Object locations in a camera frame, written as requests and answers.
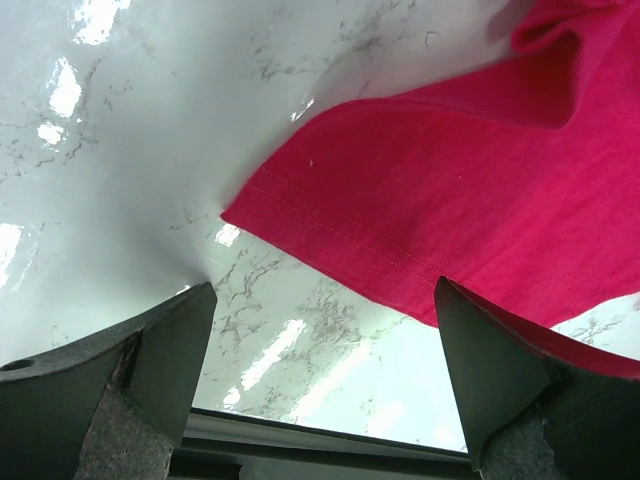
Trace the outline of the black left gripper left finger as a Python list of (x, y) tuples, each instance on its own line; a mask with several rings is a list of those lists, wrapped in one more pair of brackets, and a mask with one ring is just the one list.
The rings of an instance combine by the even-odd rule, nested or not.
[(2, 366), (2, 478), (167, 478), (216, 304), (212, 285), (202, 283)]

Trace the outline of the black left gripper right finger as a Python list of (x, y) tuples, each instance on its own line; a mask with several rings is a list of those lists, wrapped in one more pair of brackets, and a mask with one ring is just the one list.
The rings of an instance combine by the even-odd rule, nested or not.
[(446, 277), (434, 302), (481, 478), (638, 478), (638, 361), (544, 328)]

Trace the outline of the magenta t-shirt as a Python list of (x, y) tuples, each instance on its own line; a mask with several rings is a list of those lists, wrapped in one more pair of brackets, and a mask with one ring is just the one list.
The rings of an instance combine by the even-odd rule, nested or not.
[(512, 47), (317, 115), (222, 217), (427, 325), (446, 277), (553, 354), (637, 379), (551, 328), (639, 289), (639, 5), (539, 1)]

